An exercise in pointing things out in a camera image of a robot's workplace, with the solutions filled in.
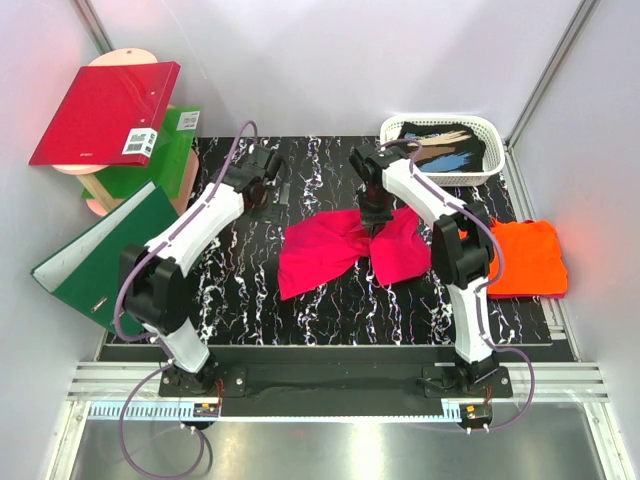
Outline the magenta pink t shirt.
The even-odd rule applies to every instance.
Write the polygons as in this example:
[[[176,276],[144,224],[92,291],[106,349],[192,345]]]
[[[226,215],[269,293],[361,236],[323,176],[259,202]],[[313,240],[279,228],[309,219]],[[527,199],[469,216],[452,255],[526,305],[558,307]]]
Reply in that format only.
[[[280,296],[288,300],[328,283],[361,258],[371,261],[382,286],[420,277],[431,268],[431,251],[418,234],[419,216],[410,208],[371,237],[357,209],[321,212],[285,231],[279,255]]]

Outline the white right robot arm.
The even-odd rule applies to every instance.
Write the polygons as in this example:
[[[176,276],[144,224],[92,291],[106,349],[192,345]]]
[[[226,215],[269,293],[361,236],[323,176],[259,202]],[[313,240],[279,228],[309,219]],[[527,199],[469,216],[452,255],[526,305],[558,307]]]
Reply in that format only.
[[[392,220],[392,197],[431,229],[432,269],[447,287],[454,315],[454,384],[463,395],[480,394],[499,367],[487,307],[490,264],[498,245],[484,207],[447,193],[397,146],[363,144],[352,151],[349,163],[364,182],[358,206],[370,236],[379,237]]]

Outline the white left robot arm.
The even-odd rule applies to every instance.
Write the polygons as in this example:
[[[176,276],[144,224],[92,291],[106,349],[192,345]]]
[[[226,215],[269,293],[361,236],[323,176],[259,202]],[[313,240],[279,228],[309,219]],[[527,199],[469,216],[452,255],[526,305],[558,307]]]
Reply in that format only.
[[[187,276],[202,252],[231,223],[268,203],[267,183],[274,180],[283,157],[274,149],[252,146],[238,166],[223,165],[214,181],[167,230],[146,244],[129,245],[120,255],[120,291],[114,308],[117,333],[120,314],[142,325],[182,371],[181,384],[196,396],[215,386],[210,352],[189,318],[191,294]]]

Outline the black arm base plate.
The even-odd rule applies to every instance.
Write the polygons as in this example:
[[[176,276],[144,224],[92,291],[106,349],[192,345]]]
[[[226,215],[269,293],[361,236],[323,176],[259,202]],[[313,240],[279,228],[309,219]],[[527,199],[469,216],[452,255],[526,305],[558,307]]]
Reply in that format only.
[[[513,388],[508,370],[498,368],[471,384],[452,364],[382,363],[221,363],[198,374],[176,368],[161,376],[162,397],[205,397],[220,392],[225,398],[249,398],[264,392],[400,390],[426,398],[509,399]]]

